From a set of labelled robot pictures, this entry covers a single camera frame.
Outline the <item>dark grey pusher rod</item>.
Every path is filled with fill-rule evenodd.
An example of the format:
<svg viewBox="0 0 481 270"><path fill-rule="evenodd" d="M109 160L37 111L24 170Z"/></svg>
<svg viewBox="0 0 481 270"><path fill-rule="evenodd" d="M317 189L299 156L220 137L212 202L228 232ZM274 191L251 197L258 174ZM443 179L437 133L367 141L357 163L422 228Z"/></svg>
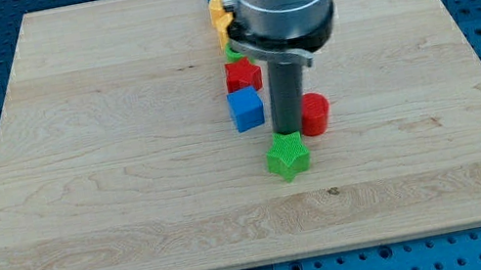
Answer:
<svg viewBox="0 0 481 270"><path fill-rule="evenodd" d="M302 129L302 66L271 61L267 68L274 132L285 135L299 132Z"/></svg>

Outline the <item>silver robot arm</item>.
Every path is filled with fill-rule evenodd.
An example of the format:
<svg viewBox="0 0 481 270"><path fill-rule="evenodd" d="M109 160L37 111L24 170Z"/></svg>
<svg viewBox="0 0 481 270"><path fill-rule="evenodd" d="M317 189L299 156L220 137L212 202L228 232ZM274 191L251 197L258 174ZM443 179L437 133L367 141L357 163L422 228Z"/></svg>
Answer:
<svg viewBox="0 0 481 270"><path fill-rule="evenodd" d="M231 49L267 64L275 133L302 129L302 74L331 36L333 0L222 0Z"/></svg>

